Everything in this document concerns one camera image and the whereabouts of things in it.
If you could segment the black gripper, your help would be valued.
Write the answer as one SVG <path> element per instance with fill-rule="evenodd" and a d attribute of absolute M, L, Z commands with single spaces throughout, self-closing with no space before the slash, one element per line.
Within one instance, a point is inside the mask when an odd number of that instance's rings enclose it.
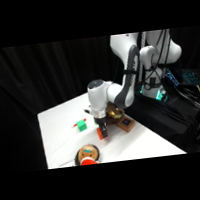
<path fill-rule="evenodd" d="M 107 130 L 107 116 L 95 116 L 94 122 L 96 123 L 97 127 L 102 132 L 102 138 L 105 139 L 108 137 L 108 130 Z"/>

